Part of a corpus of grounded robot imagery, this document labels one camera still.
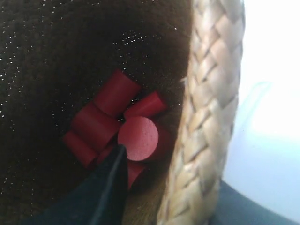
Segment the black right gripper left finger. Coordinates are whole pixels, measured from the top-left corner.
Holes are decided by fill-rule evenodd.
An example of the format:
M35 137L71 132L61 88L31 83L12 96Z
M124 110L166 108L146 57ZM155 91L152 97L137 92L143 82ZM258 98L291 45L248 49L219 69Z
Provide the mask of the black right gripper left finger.
M73 191L22 225L120 225L128 195L127 152L117 145Z

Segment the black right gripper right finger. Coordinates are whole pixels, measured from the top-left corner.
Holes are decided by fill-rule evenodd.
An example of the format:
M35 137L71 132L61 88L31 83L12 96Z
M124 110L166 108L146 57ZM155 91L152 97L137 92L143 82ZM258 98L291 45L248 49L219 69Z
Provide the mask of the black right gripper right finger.
M221 182L219 201L209 225L297 225L246 198L226 182Z

